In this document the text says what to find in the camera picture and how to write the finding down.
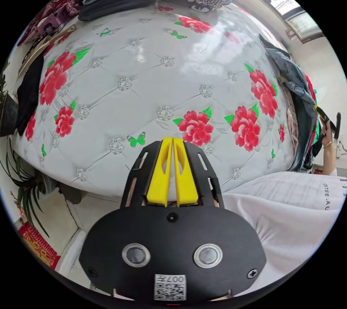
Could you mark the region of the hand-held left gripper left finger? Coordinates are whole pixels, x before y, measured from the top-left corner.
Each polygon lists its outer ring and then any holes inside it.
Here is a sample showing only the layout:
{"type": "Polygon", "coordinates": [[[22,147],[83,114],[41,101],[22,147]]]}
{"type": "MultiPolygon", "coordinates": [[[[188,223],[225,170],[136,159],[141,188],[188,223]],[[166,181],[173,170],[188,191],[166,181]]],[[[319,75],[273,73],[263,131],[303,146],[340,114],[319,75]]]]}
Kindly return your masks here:
{"type": "Polygon", "coordinates": [[[154,165],[153,175],[147,191],[147,202],[150,205],[167,206],[170,185],[170,171],[173,138],[163,138],[159,144],[158,155],[154,165]]]}

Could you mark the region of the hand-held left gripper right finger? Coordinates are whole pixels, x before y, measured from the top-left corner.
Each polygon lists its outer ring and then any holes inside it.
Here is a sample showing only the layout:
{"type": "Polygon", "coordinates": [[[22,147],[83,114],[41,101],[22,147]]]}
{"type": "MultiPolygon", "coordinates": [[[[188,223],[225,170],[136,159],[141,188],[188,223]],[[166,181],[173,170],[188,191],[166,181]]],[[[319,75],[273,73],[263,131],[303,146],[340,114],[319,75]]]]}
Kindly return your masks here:
{"type": "Polygon", "coordinates": [[[173,152],[177,205],[196,205],[198,203],[198,192],[195,186],[185,144],[182,139],[173,139],[173,152]]]}

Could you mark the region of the person's right hand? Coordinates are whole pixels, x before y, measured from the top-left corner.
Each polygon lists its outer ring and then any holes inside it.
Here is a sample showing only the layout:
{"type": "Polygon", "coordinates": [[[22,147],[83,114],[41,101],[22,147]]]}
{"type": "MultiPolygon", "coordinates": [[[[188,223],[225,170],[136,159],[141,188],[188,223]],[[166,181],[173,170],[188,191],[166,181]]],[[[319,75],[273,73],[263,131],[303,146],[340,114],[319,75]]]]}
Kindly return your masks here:
{"type": "Polygon", "coordinates": [[[329,143],[333,141],[332,136],[332,130],[330,126],[330,121],[328,121],[323,127],[322,127],[322,143],[329,143]]]}

